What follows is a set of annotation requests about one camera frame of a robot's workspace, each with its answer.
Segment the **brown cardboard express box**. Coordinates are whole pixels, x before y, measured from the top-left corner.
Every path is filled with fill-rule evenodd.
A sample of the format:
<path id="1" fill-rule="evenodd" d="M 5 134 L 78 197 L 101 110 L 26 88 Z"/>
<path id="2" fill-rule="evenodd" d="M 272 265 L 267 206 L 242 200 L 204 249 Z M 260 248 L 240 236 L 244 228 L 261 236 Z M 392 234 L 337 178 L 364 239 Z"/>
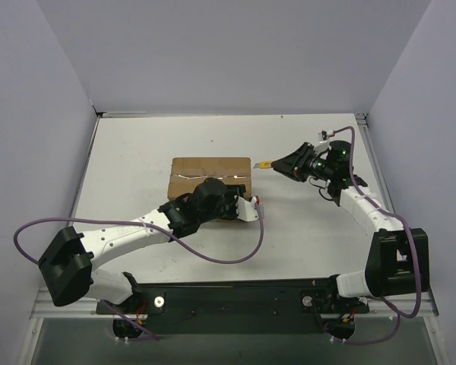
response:
<path id="1" fill-rule="evenodd" d="M 245 199 L 252 192 L 247 157 L 175 157 L 167 188 L 168 202 L 159 212 L 172 230 L 196 230 L 204 223 L 221 220 L 226 185 L 245 184 Z"/>

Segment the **yellow utility knife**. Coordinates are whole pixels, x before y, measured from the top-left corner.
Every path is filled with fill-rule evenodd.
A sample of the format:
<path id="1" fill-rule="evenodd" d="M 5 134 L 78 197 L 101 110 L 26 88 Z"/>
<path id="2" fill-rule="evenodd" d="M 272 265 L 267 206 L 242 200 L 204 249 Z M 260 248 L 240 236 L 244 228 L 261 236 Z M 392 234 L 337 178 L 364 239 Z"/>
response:
<path id="1" fill-rule="evenodd" d="M 255 163 L 253 168 L 254 169 L 260 169 L 260 170 L 271 169 L 272 168 L 271 161 L 262 161 L 262 162 L 259 162 L 259 163 Z"/>

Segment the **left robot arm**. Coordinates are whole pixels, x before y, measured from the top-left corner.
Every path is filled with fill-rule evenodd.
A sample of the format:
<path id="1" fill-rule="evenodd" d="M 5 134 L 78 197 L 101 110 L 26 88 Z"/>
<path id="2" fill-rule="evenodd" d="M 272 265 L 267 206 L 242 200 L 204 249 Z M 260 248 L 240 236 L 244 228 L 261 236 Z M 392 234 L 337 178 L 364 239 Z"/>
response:
<path id="1" fill-rule="evenodd" d="M 101 230 L 61 229 L 41 255 L 39 268 L 55 306 L 83 297 L 107 300 L 124 313 L 141 302 L 129 273 L 114 274 L 101 267 L 120 256 L 148 246 L 172 242 L 196 233 L 207 222 L 259 219 L 258 200 L 244 198 L 245 186 L 207 178 L 188 192 L 125 224 L 104 224 Z"/>

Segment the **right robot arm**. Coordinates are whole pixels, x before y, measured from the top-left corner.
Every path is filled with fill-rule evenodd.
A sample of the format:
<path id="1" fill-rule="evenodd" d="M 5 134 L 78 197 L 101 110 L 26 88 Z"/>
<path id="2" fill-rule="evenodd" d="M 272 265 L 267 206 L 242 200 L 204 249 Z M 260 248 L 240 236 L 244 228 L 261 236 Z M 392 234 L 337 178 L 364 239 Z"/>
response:
<path id="1" fill-rule="evenodd" d="M 350 174 L 352 144 L 331 141 L 314 146 L 303 143 L 296 151 L 271 162 L 276 172 L 304 183 L 308 178 L 328 183 L 335 204 L 351 214 L 372 239 L 366 267 L 336 277 L 342 297 L 386 297 L 426 292 L 429 289 L 429 248 L 426 233 L 412 229 L 418 269 L 414 268 L 410 242 L 404 225 L 383 213 L 377 201 L 370 201 L 366 182 Z"/>

